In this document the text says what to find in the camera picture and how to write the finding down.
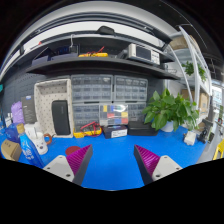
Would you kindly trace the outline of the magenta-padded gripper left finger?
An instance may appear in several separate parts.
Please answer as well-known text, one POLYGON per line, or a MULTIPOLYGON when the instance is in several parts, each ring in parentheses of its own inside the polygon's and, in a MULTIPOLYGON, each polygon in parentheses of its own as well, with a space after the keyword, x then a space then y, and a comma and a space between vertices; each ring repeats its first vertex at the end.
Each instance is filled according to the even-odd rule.
POLYGON ((92 145, 87 145, 68 156, 57 156, 44 167, 44 170, 81 185, 92 155, 92 145))

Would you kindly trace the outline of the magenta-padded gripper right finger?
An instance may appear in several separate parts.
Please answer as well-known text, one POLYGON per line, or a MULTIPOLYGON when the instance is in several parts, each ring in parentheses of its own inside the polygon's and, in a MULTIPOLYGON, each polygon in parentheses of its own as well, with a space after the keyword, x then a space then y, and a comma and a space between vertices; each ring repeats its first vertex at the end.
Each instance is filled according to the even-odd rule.
POLYGON ((158 156, 139 145, 134 146, 134 156, 145 185, 182 169, 182 167, 168 155, 158 156))

